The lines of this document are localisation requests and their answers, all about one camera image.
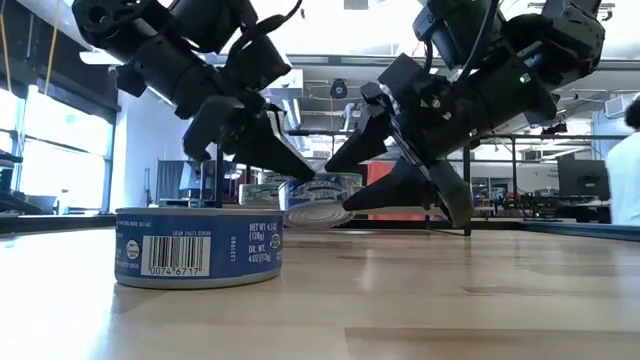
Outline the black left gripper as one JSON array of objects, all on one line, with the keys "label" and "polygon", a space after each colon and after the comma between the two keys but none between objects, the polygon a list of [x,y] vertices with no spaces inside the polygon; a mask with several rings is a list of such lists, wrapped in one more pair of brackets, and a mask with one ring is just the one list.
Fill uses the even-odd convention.
[{"label": "black left gripper", "polygon": [[283,134],[282,115],[259,95],[244,102],[209,96],[183,136],[183,152],[195,161],[207,161],[211,158],[207,147],[216,144],[236,162],[311,180],[315,171]]}]

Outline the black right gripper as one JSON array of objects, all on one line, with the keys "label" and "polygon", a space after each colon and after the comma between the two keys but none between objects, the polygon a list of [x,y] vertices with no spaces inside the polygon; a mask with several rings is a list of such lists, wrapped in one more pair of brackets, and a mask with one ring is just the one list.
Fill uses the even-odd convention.
[{"label": "black right gripper", "polygon": [[470,220],[473,204],[468,181],[448,156],[519,115],[550,120],[557,112],[556,96],[519,58],[450,81],[401,56],[361,93],[367,104],[361,121],[325,170],[346,172],[386,153],[388,137],[401,157],[390,173],[345,200],[344,209],[437,207],[453,225]]}]

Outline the green tuna can silver lid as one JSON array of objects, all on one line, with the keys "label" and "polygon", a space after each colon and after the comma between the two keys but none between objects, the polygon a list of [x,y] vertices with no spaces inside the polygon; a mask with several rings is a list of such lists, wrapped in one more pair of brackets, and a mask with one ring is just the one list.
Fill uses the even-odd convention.
[{"label": "green tuna can silver lid", "polygon": [[278,184],[241,184],[239,186],[239,204],[249,205],[278,205]]}]

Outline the dark blue albacore tuna can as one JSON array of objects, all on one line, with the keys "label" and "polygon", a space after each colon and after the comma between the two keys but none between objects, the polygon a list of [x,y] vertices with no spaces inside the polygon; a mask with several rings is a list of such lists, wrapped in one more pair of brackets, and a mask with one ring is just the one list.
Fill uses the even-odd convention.
[{"label": "dark blue albacore tuna can", "polygon": [[310,181],[285,181],[278,189],[284,223],[308,229],[343,225],[355,216],[343,203],[362,188],[363,177],[357,173],[317,173]]},{"label": "dark blue albacore tuna can", "polygon": [[194,290],[263,282],[283,263],[281,211],[121,208],[114,275],[130,287]]}]

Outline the orange hanging cloth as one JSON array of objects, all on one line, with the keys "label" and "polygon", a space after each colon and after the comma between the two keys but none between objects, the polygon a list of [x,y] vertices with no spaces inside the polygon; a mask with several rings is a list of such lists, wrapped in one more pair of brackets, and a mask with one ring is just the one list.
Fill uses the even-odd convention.
[{"label": "orange hanging cloth", "polygon": [[[367,185],[373,184],[375,181],[389,174],[392,168],[394,167],[394,163],[392,162],[381,162],[374,161],[367,164]],[[369,220],[380,220],[380,221],[424,221],[425,215],[418,211],[404,211],[404,210],[389,210],[388,212],[380,213],[375,212],[368,215]]]}]

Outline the white ceiling light box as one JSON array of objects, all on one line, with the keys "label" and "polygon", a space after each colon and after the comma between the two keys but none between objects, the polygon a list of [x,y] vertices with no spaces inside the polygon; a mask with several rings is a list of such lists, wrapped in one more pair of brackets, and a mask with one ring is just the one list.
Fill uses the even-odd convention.
[{"label": "white ceiling light box", "polygon": [[288,74],[279,77],[262,91],[265,97],[279,99],[295,99],[304,94],[304,76],[302,69],[292,69]]}]

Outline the dark grey partition panel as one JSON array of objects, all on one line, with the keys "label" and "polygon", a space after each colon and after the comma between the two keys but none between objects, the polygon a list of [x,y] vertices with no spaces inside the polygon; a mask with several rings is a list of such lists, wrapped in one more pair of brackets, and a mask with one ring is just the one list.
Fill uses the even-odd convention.
[{"label": "dark grey partition panel", "polygon": [[180,182],[184,161],[159,160],[156,176],[156,203],[160,205],[164,200],[179,199]]}]

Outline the black computer monitor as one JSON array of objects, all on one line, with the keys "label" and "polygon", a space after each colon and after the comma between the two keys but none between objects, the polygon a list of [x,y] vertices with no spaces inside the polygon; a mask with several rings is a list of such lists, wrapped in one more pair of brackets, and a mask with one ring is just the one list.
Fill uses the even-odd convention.
[{"label": "black computer monitor", "polygon": [[562,197],[610,199],[608,173],[602,160],[559,160],[558,178]]}]

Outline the long white ceiling light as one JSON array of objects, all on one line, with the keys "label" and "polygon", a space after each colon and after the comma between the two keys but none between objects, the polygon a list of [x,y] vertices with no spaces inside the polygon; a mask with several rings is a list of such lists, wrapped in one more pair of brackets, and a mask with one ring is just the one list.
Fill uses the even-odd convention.
[{"label": "long white ceiling light", "polygon": [[123,62],[104,51],[82,51],[79,53],[82,62],[88,65],[122,65]]}]

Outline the black standing desk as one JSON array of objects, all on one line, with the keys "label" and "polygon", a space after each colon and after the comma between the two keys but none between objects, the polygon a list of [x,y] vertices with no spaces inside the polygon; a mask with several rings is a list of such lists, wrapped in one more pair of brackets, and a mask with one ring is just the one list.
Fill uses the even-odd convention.
[{"label": "black standing desk", "polygon": [[578,223],[609,224],[611,214],[608,201],[593,200],[584,203],[561,203],[556,208],[558,218],[572,218]]}]

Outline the large bright window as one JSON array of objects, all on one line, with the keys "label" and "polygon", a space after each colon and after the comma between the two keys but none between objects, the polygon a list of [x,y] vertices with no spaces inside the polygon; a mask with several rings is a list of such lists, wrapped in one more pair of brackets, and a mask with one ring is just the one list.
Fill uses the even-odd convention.
[{"label": "large bright window", "polygon": [[105,208],[114,126],[31,85],[24,98],[0,88],[0,151],[20,157],[10,187],[61,198],[70,208]]}]

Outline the person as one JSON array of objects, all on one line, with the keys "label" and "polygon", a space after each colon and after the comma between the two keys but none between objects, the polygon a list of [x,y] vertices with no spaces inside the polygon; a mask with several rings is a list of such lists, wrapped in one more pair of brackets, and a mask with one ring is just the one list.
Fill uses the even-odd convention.
[{"label": "person", "polygon": [[625,124],[633,133],[615,145],[605,161],[611,222],[640,226],[640,97],[627,107]]}]

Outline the black metal background frame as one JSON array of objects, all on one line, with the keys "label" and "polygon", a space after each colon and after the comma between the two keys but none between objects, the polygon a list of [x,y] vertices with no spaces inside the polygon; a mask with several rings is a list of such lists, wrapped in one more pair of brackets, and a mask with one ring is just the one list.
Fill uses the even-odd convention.
[{"label": "black metal background frame", "polygon": [[493,200],[499,194],[533,193],[546,197],[554,211],[545,217],[506,217],[525,220],[573,221],[558,218],[556,208],[564,202],[584,203],[595,197],[562,197],[559,192],[558,161],[564,159],[602,160],[620,136],[588,134],[551,136],[497,135],[481,140],[471,150],[470,184],[472,200],[478,216],[495,216]]}]

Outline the white wall air conditioner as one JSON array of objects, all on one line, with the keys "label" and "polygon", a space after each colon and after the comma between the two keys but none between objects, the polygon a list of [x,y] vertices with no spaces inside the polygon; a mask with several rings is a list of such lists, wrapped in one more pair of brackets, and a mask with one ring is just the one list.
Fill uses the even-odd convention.
[{"label": "white wall air conditioner", "polygon": [[637,96],[638,93],[627,93],[607,100],[604,104],[605,116],[607,118],[623,117],[627,108],[633,103]]}]

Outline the black aluminium table frame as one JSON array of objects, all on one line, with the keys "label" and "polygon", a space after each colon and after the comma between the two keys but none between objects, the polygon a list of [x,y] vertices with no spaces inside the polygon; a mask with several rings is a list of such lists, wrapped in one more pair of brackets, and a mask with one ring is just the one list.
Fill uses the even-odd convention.
[{"label": "black aluminium table frame", "polygon": [[[64,230],[113,227],[114,215],[68,215],[68,216],[18,216],[0,217],[0,235],[12,233],[40,233]],[[528,231],[566,236],[613,239],[640,242],[640,226],[617,226],[611,224],[551,222],[518,219],[485,221],[473,220],[471,230]],[[340,225],[339,229],[357,230],[449,230],[452,226],[444,221],[428,222],[405,220],[355,219]]]}]

